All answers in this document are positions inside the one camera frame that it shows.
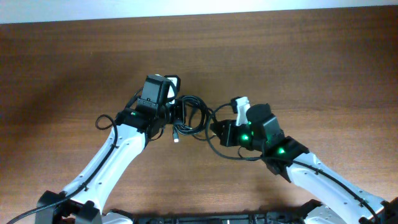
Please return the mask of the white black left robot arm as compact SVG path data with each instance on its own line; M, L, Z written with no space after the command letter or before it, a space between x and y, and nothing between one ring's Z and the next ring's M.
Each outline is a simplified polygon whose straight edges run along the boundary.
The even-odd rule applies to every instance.
M46 191L37 203L36 223L133 223L128 212L103 214L105 203L128 165L166 125L182 121L176 103L176 75L149 75L110 122L110 134L94 158L57 194Z

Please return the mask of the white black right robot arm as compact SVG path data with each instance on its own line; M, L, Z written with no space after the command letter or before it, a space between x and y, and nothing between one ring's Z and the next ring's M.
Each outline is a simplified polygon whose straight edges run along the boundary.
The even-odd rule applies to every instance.
M328 168L310 150L285 136L268 104L234 106L236 120L207 123L226 147L259 151L250 161L262 160L274 175L305 189L316 200L302 205L297 223L397 223L397 200L353 185Z

